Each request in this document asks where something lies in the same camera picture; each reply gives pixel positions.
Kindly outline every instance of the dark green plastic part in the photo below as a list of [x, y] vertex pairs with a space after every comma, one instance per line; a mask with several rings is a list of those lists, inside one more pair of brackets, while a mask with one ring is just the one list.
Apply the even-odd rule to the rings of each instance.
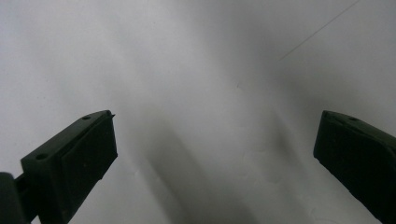
[[396, 223], [396, 138], [324, 111], [314, 156], [382, 223]]

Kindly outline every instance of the screw hole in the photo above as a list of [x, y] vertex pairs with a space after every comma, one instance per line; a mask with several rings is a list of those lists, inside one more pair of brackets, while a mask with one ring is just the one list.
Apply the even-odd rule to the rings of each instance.
[[48, 154], [39, 154], [38, 156], [35, 157], [35, 159], [41, 161], [46, 159], [48, 156], [49, 156]]

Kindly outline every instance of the thin line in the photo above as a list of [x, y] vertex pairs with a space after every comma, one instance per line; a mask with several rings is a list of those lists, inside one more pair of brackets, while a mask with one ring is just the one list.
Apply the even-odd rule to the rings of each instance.
[[284, 60], [286, 57], [288, 57], [291, 53], [293, 53], [295, 50], [297, 50], [297, 48], [299, 48], [301, 45], [303, 45], [306, 41], [308, 41], [309, 39], [311, 39], [314, 35], [316, 35], [317, 33], [319, 33], [321, 30], [323, 30], [326, 26], [328, 26], [330, 23], [332, 23], [333, 21], [335, 21], [338, 17], [340, 17], [341, 15], [343, 15], [345, 12], [347, 12], [350, 8], [354, 7], [357, 3], [359, 3], [360, 0], [355, 1], [352, 5], [350, 5], [349, 7], [347, 7], [346, 9], [344, 9], [340, 14], [338, 14], [337, 16], [335, 16], [334, 18], [332, 18], [330, 21], [328, 21], [326, 24], [324, 24], [322, 27], [320, 27], [318, 30], [316, 30], [311, 36], [309, 36], [307, 39], [305, 39], [303, 42], [301, 42], [299, 45], [297, 45], [294, 49], [292, 49], [291, 51], [289, 51], [288, 53], [286, 53], [283, 57], [281, 57], [279, 60], [282, 61]]

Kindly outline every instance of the white surface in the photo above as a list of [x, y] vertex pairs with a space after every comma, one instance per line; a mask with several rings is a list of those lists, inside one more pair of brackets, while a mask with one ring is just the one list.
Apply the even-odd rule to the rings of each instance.
[[2, 1], [0, 170], [103, 109], [71, 223], [379, 223], [312, 156], [321, 111], [396, 134], [391, 0]]

